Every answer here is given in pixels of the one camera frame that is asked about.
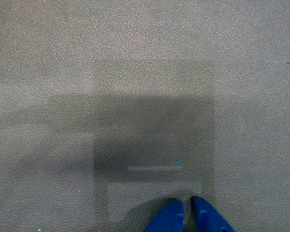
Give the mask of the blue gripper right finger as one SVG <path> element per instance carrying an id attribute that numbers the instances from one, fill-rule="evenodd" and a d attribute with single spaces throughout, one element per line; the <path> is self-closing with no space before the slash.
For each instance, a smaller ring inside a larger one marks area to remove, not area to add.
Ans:
<path id="1" fill-rule="evenodd" d="M 191 209 L 198 232 L 235 232 L 226 219 L 206 199 L 191 198 Z"/>

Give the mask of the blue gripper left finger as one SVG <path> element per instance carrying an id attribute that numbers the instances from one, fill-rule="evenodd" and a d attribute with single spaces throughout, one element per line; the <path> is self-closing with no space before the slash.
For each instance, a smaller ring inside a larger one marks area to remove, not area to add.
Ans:
<path id="1" fill-rule="evenodd" d="M 180 200 L 168 202 L 145 227 L 143 232 L 182 232 L 184 207 Z"/>

